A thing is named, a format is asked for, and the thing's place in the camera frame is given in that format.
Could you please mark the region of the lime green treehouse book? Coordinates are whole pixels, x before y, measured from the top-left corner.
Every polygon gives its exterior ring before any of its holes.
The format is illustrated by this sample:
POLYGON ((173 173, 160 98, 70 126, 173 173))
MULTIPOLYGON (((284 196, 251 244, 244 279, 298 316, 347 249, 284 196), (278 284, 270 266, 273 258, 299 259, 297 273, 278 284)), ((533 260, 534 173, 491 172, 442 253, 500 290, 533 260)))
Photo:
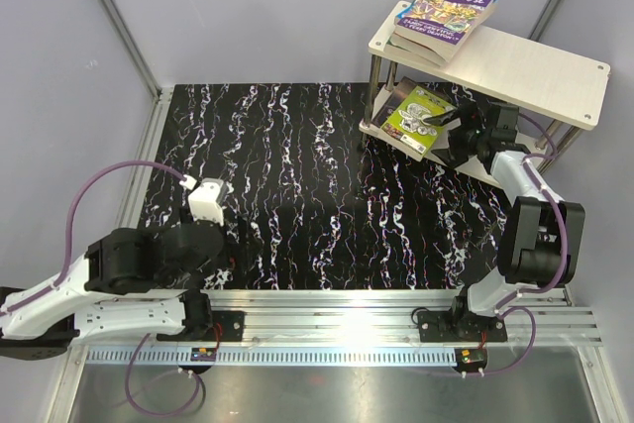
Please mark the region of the lime green treehouse book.
POLYGON ((453 109, 451 103, 418 85, 379 129, 409 151, 424 157, 444 128, 428 126, 423 119, 453 109))

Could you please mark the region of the orange 78-storey treehouse book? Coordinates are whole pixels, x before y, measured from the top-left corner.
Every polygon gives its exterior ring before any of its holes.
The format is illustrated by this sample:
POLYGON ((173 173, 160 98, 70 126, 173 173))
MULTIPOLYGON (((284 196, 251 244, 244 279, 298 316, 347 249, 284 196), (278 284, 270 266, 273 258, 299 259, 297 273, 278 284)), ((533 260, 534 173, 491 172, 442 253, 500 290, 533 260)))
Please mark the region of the orange 78-storey treehouse book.
POLYGON ((416 54, 422 58, 425 58, 435 64, 444 65, 447 61, 442 58, 438 53, 434 52, 428 47, 420 45, 416 42, 405 39, 393 33, 387 41, 390 47, 401 49, 408 53, 416 54))

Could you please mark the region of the purple treehouse book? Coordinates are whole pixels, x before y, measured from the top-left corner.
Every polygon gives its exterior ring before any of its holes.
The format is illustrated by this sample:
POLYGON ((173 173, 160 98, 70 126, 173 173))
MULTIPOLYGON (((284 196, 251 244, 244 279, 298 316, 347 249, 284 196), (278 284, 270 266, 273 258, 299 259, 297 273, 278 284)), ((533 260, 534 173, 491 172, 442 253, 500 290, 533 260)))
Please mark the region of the purple treehouse book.
POLYGON ((497 0, 438 0, 431 20, 441 29, 441 36, 452 45, 448 63, 476 27, 495 10, 497 0))

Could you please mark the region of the dark tale of two cities book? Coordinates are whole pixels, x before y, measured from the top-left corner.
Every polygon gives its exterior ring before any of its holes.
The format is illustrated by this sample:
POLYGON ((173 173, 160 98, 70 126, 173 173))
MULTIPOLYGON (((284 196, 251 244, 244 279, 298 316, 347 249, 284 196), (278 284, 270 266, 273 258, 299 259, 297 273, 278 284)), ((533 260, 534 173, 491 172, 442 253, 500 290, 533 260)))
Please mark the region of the dark tale of two cities book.
POLYGON ((390 92, 386 101, 378 109, 377 113, 373 116, 371 123, 381 128, 382 125, 389 119, 394 111, 400 106, 400 104, 409 96, 409 94, 418 86, 418 84, 404 77, 390 92))

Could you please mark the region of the green 104-storey treehouse book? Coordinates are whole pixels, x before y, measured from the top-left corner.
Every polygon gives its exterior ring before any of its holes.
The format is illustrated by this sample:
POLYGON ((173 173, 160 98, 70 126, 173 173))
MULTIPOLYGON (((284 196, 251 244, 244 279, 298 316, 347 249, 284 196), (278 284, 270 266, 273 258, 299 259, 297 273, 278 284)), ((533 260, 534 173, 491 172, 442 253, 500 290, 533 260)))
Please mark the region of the green 104-storey treehouse book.
MULTIPOLYGON (((397 14, 393 16, 392 23, 394 26, 394 30, 392 34, 395 33, 399 36, 404 37, 407 40, 410 40, 420 45, 423 45, 425 47, 428 47, 434 52, 438 53, 446 61, 448 61, 449 57, 452 55, 452 45, 448 43, 441 36, 442 31, 440 27, 435 22, 433 22, 430 17, 431 14, 436 12, 436 7, 438 6, 438 0, 424 0, 424 1, 426 4, 425 21, 420 26, 414 27, 414 28, 395 26, 394 18, 402 10, 401 9, 397 14)), ((408 53, 401 49, 390 47, 389 45, 386 45, 386 47, 394 52, 408 53)))

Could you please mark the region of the blue 26-storey treehouse book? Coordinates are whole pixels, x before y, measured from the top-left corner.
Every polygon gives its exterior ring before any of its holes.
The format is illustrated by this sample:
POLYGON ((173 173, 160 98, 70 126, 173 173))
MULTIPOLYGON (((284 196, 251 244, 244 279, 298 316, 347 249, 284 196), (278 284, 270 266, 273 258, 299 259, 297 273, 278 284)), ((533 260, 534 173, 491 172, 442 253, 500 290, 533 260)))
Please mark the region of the blue 26-storey treehouse book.
POLYGON ((420 26, 425 21, 425 1, 413 0, 404 5, 402 10, 395 16, 394 25, 406 28, 420 26))

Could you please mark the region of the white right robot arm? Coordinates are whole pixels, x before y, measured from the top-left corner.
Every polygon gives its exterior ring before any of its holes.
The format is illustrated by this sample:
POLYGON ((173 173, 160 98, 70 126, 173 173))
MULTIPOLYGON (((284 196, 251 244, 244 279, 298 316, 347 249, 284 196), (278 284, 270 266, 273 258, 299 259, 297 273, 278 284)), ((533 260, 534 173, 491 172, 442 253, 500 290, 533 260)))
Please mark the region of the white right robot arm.
POLYGON ((542 294, 575 275, 585 219, 583 207, 565 200, 540 175, 537 154, 517 140, 515 106, 478 102, 426 119, 450 130, 438 152, 449 167, 477 159, 501 186, 512 208, 497 248, 495 267, 464 287, 449 309, 412 313, 423 343, 504 342, 504 319, 526 294, 542 294))

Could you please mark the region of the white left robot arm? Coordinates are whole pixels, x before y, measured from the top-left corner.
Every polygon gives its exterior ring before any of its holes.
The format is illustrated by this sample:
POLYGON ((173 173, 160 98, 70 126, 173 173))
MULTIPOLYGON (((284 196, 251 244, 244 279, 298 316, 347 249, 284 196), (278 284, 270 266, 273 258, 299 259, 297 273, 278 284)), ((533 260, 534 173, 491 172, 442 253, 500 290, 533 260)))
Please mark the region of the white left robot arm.
POLYGON ((1 355, 38 361, 94 340, 201 341, 214 326, 206 273, 231 262, 222 225, 119 228, 28 289, 1 289, 1 355))

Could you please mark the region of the white two-tier shelf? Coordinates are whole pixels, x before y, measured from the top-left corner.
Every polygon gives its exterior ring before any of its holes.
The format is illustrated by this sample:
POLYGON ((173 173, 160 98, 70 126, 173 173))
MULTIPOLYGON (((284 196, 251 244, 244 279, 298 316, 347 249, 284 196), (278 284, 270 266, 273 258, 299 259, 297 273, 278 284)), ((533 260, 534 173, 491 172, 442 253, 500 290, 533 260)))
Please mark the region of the white two-tier shelf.
POLYGON ((596 127, 610 76, 609 64, 484 26, 476 28, 443 67, 409 53, 390 53, 386 45, 394 30, 393 16, 407 4, 404 0, 397 2, 369 41, 369 99, 359 123, 362 133, 387 142, 415 160, 439 162, 431 152, 422 157, 409 151, 371 123, 391 92, 400 65, 545 116, 552 120, 550 133, 567 125, 568 130, 557 143, 561 152, 581 132, 596 127))

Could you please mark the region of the black marble pattern mat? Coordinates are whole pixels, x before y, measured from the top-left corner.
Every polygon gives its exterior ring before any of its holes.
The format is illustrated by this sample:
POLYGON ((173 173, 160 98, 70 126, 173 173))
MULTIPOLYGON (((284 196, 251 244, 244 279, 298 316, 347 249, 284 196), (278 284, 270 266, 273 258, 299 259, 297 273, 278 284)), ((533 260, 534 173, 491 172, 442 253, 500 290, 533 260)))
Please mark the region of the black marble pattern mat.
POLYGON ((230 184, 207 289, 460 288, 494 268, 505 193, 359 131, 362 83, 180 84, 156 159, 230 184))

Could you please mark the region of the aluminium mounting rail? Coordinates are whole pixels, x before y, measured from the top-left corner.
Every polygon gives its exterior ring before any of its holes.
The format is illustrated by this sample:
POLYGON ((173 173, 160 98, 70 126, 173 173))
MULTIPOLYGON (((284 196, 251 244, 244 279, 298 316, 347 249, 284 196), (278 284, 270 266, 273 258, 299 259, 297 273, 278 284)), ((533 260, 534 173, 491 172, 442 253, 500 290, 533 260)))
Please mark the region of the aluminium mounting rail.
POLYGON ((446 311, 456 291, 440 290, 213 290, 205 292, 212 323, 187 332, 183 305, 165 300, 98 302, 74 317, 73 345, 133 344, 145 335, 170 344, 220 343, 242 347, 428 346, 421 340, 433 321, 427 311, 446 311))

